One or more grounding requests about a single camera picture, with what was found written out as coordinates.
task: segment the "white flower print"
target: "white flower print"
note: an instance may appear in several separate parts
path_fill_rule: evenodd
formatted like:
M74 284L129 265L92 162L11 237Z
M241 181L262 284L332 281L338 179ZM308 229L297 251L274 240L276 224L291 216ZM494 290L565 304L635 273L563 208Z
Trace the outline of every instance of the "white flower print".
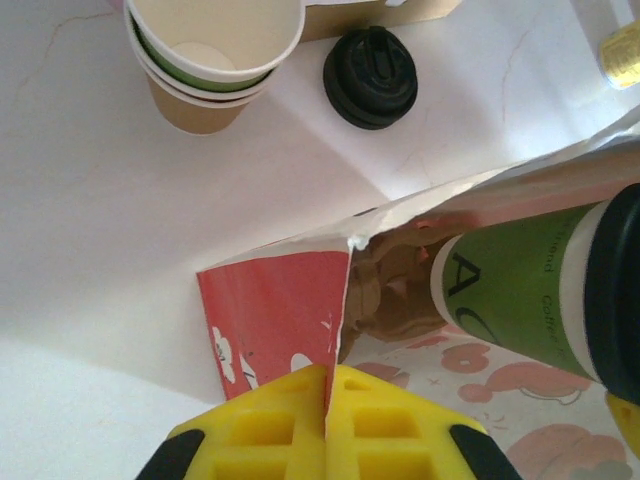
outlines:
M236 374L233 371L233 357L231 355L231 345L229 340L224 338L218 327L213 327L213 338L216 344L216 355L222 366L222 374L231 383L236 383Z
M296 370L300 370L304 367L308 367L313 362L309 360L309 357L302 353L295 353L291 357L291 371L295 372Z

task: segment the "white surface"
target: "white surface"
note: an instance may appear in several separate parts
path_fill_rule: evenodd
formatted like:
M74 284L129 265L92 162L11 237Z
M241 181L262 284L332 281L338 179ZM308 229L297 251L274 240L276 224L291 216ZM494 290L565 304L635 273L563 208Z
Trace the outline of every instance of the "white surface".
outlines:
M103 0L0 3L0 478L132 478L221 401L196 271L555 150L639 103L593 56L631 20L615 3L466 0L398 29L420 93L381 132L326 101L332 41L303 45L207 138L157 114Z

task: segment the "coffee cup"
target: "coffee cup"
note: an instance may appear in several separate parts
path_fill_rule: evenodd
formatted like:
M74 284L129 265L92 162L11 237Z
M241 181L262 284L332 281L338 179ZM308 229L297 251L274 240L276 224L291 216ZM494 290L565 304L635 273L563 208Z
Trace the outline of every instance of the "coffee cup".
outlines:
M162 79L165 83L171 85L172 87L186 93L189 96L202 98L206 100L236 100L243 97L247 97L257 93L258 91L267 87L267 85L271 82L273 78L273 73L276 69L271 70L267 73L267 75L260 81L259 83L243 89L237 90L233 92L215 92L209 90L203 90L200 88L193 87L191 85L187 85L180 80L173 78L167 72L165 72L160 66L158 66L153 59L149 56L144 46L142 45L140 39L140 29L138 25L135 23L134 18L131 16L131 13L127 7L125 7L124 11L125 15L125 25L127 29L127 35L129 37L129 43L133 49L133 52L138 59L140 64L144 64L148 69L150 69L157 77Z
M204 100L191 97L156 76L146 65L151 96L162 116L174 127L194 135L210 135L231 125L244 108L264 93L260 90L248 97L228 100Z
M186 85L218 92L262 81L293 51L305 17L301 0L127 0L127 6L154 63Z
M640 405L640 184L452 238L430 293L467 333Z

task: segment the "black cup lid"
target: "black cup lid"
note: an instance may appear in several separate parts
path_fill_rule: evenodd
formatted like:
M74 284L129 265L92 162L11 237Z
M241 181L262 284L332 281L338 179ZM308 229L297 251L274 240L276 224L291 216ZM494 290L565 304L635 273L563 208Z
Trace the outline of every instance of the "black cup lid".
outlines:
M598 376L612 394L640 405L640 184L616 195L598 224L584 307Z
M369 130L396 122L418 95L411 55L383 27L355 30L342 37L325 61L323 80L336 111Z

